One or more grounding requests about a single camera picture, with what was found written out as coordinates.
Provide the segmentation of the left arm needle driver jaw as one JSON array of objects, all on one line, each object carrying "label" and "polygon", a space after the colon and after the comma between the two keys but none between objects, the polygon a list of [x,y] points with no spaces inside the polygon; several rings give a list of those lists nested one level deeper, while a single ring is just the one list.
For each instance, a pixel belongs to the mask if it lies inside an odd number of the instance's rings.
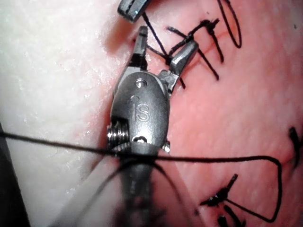
[{"label": "left arm needle driver jaw", "polygon": [[128,14],[130,7],[132,6],[132,0],[121,0],[117,9],[117,12],[125,16]]},{"label": "left arm needle driver jaw", "polygon": [[148,0],[127,0],[125,17],[130,22],[136,22],[142,13],[146,10]]}]

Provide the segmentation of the right arm needle driver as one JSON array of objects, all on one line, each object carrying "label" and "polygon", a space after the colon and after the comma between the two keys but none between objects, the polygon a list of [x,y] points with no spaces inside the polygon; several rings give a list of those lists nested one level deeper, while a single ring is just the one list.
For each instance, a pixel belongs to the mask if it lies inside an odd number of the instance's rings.
[{"label": "right arm needle driver", "polygon": [[113,94],[109,149],[127,142],[146,142],[163,148],[167,142],[170,103],[167,87],[146,71],[122,76]]}]

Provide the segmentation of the right arm needle driver jaw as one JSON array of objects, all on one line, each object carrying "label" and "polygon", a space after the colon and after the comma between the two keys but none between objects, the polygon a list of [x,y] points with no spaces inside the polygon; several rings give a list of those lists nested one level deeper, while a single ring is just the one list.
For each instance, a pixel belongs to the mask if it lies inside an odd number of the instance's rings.
[{"label": "right arm needle driver jaw", "polygon": [[148,27],[140,26],[135,40],[134,50],[129,60],[129,67],[134,71],[147,70],[146,48]]},{"label": "right arm needle driver jaw", "polygon": [[168,70],[162,70],[158,77],[167,86],[168,91],[173,91],[177,81],[180,79],[185,67],[192,61],[197,53],[198,43],[190,41],[172,58]]}]

